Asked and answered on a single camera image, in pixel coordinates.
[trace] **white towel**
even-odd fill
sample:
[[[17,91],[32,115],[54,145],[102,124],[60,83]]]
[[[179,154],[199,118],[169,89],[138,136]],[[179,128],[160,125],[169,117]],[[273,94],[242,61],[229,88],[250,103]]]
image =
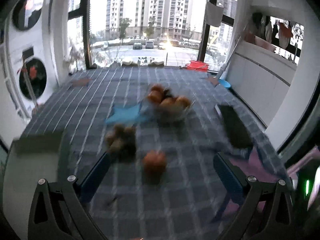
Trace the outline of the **white towel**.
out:
[[[207,2],[205,7],[204,22],[208,25],[219,27],[221,25],[223,8]]]

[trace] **green light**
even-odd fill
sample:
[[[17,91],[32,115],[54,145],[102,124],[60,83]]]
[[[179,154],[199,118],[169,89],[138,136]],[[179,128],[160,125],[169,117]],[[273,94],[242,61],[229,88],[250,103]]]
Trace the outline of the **green light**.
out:
[[[307,183],[306,183],[306,195],[308,195],[309,193],[309,180],[307,180]]]

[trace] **car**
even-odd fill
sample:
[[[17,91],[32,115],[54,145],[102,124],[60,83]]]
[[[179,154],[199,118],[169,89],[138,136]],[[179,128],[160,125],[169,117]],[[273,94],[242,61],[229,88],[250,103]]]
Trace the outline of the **car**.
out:
[[[135,42],[134,44],[133,44],[133,47],[132,47],[133,49],[142,49],[142,44],[141,44],[141,42]]]
[[[154,45],[153,41],[147,41],[146,42],[146,49],[153,49],[153,45]]]
[[[165,49],[166,44],[164,42],[160,42],[158,45],[158,49]]]
[[[108,47],[109,47],[109,42],[106,41],[105,43],[103,43],[102,50],[107,50]]]

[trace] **blue star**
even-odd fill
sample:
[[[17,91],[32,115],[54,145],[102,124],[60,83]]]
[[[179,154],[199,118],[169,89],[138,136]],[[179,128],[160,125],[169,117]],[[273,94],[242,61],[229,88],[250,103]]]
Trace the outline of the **blue star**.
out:
[[[144,122],[148,120],[147,116],[140,113],[141,103],[130,107],[116,107],[113,106],[113,115],[106,119],[106,124],[122,123],[127,125],[133,125],[138,122]]]

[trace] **road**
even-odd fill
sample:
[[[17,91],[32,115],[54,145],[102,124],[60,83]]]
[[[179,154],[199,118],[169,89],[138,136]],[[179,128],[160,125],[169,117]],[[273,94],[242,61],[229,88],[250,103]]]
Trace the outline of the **road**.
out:
[[[93,49],[94,52],[100,52],[106,58],[106,64],[109,64],[111,60],[116,58],[117,47],[110,47],[110,52],[101,51],[100,48]],[[166,62],[166,56],[168,52],[167,66],[184,66],[189,63],[190,60],[197,60],[198,50],[189,49],[189,48],[179,48],[179,47],[170,47],[169,50],[161,50],[157,49],[132,49],[132,46],[120,46],[118,51],[118,58],[124,59],[125,57],[132,58],[133,61],[138,61],[138,57],[147,57],[148,61],[151,58],[155,58],[157,60],[163,60]],[[212,57],[206,54],[205,60],[206,63],[210,64],[210,69],[217,68],[214,64]]]

